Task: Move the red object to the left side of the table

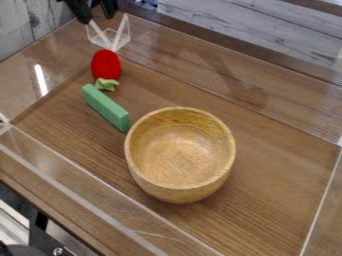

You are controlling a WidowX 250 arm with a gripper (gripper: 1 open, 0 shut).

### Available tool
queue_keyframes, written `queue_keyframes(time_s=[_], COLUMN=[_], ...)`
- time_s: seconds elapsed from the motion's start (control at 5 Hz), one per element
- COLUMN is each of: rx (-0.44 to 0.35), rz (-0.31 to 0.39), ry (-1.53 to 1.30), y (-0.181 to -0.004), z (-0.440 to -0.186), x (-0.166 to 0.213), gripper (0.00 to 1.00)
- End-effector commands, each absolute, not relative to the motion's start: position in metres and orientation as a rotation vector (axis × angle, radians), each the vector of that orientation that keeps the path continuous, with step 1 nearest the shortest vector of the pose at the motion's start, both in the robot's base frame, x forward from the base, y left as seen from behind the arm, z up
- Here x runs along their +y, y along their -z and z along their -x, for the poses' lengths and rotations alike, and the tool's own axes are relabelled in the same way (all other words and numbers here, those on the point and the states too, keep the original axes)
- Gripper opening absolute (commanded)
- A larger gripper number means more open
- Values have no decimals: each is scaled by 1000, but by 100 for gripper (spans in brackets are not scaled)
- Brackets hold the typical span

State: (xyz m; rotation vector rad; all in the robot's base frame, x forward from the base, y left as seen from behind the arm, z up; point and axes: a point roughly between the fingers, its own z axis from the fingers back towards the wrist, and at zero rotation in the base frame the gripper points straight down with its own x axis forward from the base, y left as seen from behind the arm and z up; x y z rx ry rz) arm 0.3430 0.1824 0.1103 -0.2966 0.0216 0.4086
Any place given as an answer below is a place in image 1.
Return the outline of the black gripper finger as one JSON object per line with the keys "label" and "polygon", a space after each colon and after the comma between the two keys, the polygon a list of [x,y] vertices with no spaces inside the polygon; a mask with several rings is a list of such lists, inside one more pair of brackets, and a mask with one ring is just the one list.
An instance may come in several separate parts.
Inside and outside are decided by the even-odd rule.
{"label": "black gripper finger", "polygon": [[117,11],[117,0],[100,0],[100,6],[105,18],[111,19]]}
{"label": "black gripper finger", "polygon": [[86,0],[62,0],[72,14],[81,24],[88,24],[92,19],[90,7]]}

